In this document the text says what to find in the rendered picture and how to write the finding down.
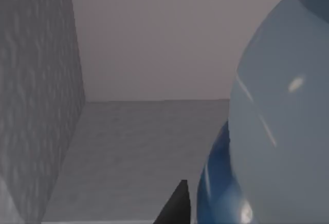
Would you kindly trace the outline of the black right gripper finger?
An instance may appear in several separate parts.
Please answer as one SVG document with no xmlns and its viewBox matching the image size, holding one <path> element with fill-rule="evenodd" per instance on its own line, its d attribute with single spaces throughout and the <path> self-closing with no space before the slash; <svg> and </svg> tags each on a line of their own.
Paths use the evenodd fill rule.
<svg viewBox="0 0 329 224">
<path fill-rule="evenodd" d="M 188 181 L 181 180 L 153 224 L 191 224 Z"/>
</svg>

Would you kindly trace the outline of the pale blue bottle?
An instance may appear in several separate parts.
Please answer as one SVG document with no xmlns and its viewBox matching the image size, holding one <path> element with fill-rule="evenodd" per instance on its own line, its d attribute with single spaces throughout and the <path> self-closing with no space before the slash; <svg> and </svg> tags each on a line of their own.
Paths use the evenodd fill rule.
<svg viewBox="0 0 329 224">
<path fill-rule="evenodd" d="M 280 0 L 236 69 L 197 224 L 329 224 L 329 0 Z"/>
</svg>

